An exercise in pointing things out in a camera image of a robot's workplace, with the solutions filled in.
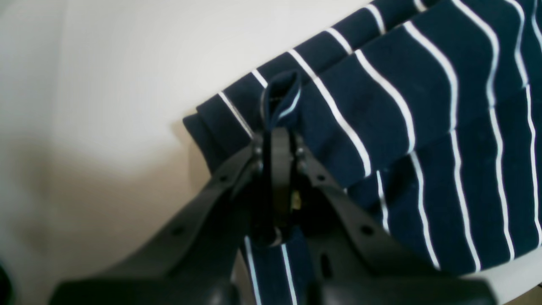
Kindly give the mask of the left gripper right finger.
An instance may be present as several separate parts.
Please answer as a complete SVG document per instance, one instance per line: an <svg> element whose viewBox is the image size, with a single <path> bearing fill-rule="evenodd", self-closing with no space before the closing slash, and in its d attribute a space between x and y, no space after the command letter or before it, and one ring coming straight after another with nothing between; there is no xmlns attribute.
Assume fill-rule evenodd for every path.
<svg viewBox="0 0 542 305"><path fill-rule="evenodd" d="M295 219L308 245L315 278L307 305L495 305L485 280L441 272L393 239L357 207L293 136Z"/></svg>

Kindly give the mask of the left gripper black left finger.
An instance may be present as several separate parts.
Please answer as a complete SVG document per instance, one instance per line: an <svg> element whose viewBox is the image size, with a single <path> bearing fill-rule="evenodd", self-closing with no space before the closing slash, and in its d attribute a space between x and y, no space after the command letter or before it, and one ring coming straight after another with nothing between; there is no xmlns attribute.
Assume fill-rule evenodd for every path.
<svg viewBox="0 0 542 305"><path fill-rule="evenodd" d="M292 237L292 137L256 134L148 242L103 272L62 282L50 304L240 305L231 280L238 249Z"/></svg>

